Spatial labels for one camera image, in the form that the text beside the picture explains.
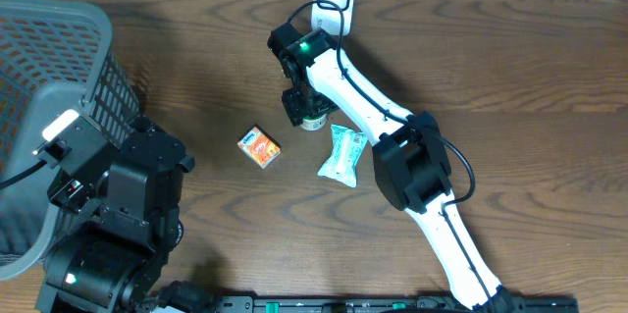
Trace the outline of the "orange tissue box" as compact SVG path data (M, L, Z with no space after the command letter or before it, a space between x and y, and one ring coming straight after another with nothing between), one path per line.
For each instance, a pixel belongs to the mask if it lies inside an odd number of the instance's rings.
M281 154L281 147L258 127L249 130L237 146L261 169L265 169Z

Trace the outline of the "teal snack pack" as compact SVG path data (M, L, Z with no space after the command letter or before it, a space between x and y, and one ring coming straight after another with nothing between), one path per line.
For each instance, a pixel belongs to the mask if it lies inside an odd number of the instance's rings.
M356 165L368 142L361 131L331 125L333 150L318 171L319 177L329 178L349 187L357 187Z

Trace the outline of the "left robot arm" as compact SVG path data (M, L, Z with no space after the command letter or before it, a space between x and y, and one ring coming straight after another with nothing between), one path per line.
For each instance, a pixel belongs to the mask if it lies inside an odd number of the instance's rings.
M149 310L145 297L183 237L179 203L193 156L145 117L121 144L82 116L45 133L39 157L60 169L49 202L77 221L46 255L36 309Z

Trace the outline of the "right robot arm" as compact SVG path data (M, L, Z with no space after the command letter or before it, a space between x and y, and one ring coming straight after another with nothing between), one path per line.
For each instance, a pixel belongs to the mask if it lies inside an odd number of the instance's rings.
M457 209L448 153L434 117L392 102L348 60L323 29L301 34L290 23L271 31L268 48L291 88L282 102L295 126L343 111L372 145L376 184L392 207L408 214L436 253L454 299L472 311L507 312L511 298L484 262Z

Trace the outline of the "green lid jar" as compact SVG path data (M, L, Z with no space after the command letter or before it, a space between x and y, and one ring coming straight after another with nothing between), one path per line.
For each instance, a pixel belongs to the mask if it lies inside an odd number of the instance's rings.
M304 118L300 127L307 131L315 131L321 129L327 122L327 115L324 114L317 118Z

